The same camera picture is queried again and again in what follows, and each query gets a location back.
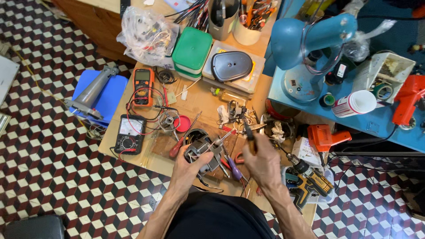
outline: wooden cabinet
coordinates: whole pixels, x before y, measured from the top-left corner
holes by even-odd
[[[126,47],[116,41],[116,36],[121,32],[121,19],[118,13],[77,0],[52,0],[52,2],[96,43],[96,51],[99,54],[113,60],[136,63],[134,59],[124,55]]]

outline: orange heat gun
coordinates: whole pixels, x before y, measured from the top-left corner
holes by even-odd
[[[393,116],[396,125],[409,125],[416,103],[425,95],[425,76],[410,75],[407,77],[394,101],[400,101]]]
[[[322,167],[325,166],[323,152],[328,152],[331,146],[351,140],[350,132],[343,130],[332,134],[329,125],[310,125],[307,128],[307,132],[309,134],[309,144],[319,153]]]

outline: forearm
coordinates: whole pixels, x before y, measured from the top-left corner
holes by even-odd
[[[181,193],[168,190],[136,239],[164,238],[171,220],[184,200]]]
[[[263,193],[270,202],[279,221],[279,227],[282,230],[283,238],[317,238],[301,213],[294,206],[289,191],[284,185],[271,189],[263,189]]]

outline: green plastic container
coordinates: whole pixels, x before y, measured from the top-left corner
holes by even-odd
[[[213,38],[192,27],[184,28],[173,52],[175,65],[183,71],[198,75],[202,72]]]
[[[176,72],[177,72],[177,73],[178,73],[181,77],[184,77],[184,78],[189,79],[189,80],[197,81],[197,80],[199,80],[199,79],[202,77],[202,72],[201,72],[201,73],[199,73],[199,74],[192,74],[192,73],[190,73],[190,72],[183,71],[182,69],[178,68],[178,67],[176,66],[176,64],[174,64],[174,68],[176,69]]]

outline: digital multimeter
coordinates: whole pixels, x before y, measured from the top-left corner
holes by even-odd
[[[155,81],[155,74],[152,69],[135,68],[133,71],[133,89],[136,91],[142,87],[150,87],[150,89],[142,89],[137,91],[133,99],[135,107],[151,107],[153,105],[152,88]]]
[[[136,155],[142,151],[145,138],[146,119],[138,115],[121,115],[118,135],[115,143],[115,153]]]

